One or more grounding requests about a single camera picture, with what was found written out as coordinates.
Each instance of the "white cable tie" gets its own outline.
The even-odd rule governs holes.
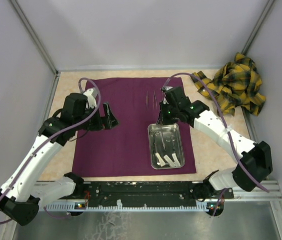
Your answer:
[[[172,158],[173,158],[173,160],[174,160],[175,166],[176,166],[176,167],[180,167],[181,164],[180,164],[179,160],[177,159],[177,156],[176,156],[176,153],[175,153],[175,152],[172,153]]]
[[[158,161],[159,161],[161,167],[163,167],[163,166],[166,165],[166,163],[165,163],[164,160],[161,158],[161,155],[160,155],[158,152],[155,153],[155,156],[156,156],[156,158],[158,159]]]
[[[167,163],[170,165],[170,167],[172,167],[172,168],[175,167],[175,163],[170,159],[169,156],[165,155],[163,158],[167,161]]]
[[[220,146],[221,144],[221,140],[223,139],[223,137],[230,132],[231,130],[233,130],[232,125],[228,125],[226,128],[223,129],[223,131],[219,134],[219,138],[217,139],[217,144]]]

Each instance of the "metal tray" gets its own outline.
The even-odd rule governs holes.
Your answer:
[[[175,169],[184,166],[185,159],[181,142],[180,130],[177,124],[150,124],[147,130],[149,136],[151,165],[154,169]],[[158,153],[164,160],[164,162],[166,163],[164,166],[160,165],[159,160],[155,156],[155,153]],[[170,166],[168,162],[164,159],[164,155],[167,155],[172,160],[172,162],[175,163],[172,157],[172,153],[176,154],[176,157],[180,163],[179,166]]]

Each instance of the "yellow plaid cloth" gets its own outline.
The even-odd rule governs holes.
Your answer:
[[[228,62],[218,70],[213,80],[202,71],[193,74],[211,90],[224,114],[234,116],[235,107],[242,106],[257,116],[265,103],[266,97],[258,92],[262,79],[257,73],[255,62],[241,53],[236,54],[235,62]],[[199,93],[211,99],[202,84],[195,78],[192,80]]]

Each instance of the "maroon cloth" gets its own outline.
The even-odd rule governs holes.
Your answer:
[[[157,121],[160,88],[166,77],[108,78],[95,81],[101,101],[109,102],[119,125],[111,130],[91,131],[76,141],[72,172],[81,177],[150,176],[196,173],[190,127],[178,123],[185,165],[181,168],[155,170],[151,166],[147,127]],[[169,86],[183,86],[180,78]],[[158,109],[153,109],[153,91]],[[148,110],[145,110],[146,91]]]

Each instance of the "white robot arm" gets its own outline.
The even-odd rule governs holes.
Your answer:
[[[203,188],[205,191],[209,189],[210,196],[237,186],[250,192],[256,187],[255,182],[263,181],[272,172],[271,148],[267,143],[256,143],[225,127],[220,117],[204,103],[199,100],[190,102],[181,87],[165,87],[162,90],[165,98],[160,102],[159,124],[168,125],[177,121],[187,123],[212,138],[236,161],[228,132],[231,134],[240,162],[234,168],[213,172],[204,180]]]
[[[61,179],[40,188],[35,188],[34,184],[50,160],[75,135],[77,130],[99,131],[112,129],[118,125],[118,121],[112,114],[108,103],[104,103],[105,116],[100,116],[97,110],[85,123],[48,141],[53,134],[73,126],[91,115],[97,107],[96,95],[95,88],[89,88],[84,93],[71,93],[68,95],[63,108],[56,111],[52,117],[43,123],[29,153],[13,175],[0,187],[0,197],[6,193],[0,201],[0,210],[20,225],[23,226],[32,221],[39,208],[43,208],[61,197],[82,192],[83,179],[71,172],[65,174]],[[33,151],[46,141],[48,142],[40,151],[33,155]],[[26,165],[29,157],[32,157],[32,159]]]
[[[234,130],[225,128],[219,117],[214,115],[201,101],[191,103],[180,87],[166,89],[164,93],[165,99],[160,103],[159,124],[168,125],[177,121],[188,123],[206,133],[233,159],[236,159],[227,134],[230,132],[240,162],[256,181],[264,180],[272,172],[271,150],[268,144],[255,143]],[[104,103],[105,116],[101,117],[99,111],[96,111],[83,124],[52,137],[55,133],[87,119],[96,108],[95,97],[96,92],[93,88],[84,93],[71,93],[67,96],[63,108],[57,110],[44,122],[27,156],[13,175],[0,187],[0,210],[12,220],[22,226],[26,225],[34,219],[38,210],[47,204],[65,196],[74,198],[81,196],[84,181],[71,172],[40,188],[35,188],[34,184],[49,161],[75,135],[77,130],[99,131],[112,129],[118,125],[108,103]],[[52,140],[33,155],[34,149],[50,138]],[[26,165],[29,157],[32,157],[32,160]],[[251,191],[256,186],[239,165],[236,168],[211,173],[203,183],[196,185],[194,192],[198,199],[208,198],[218,195],[223,189],[236,186],[246,191]]]

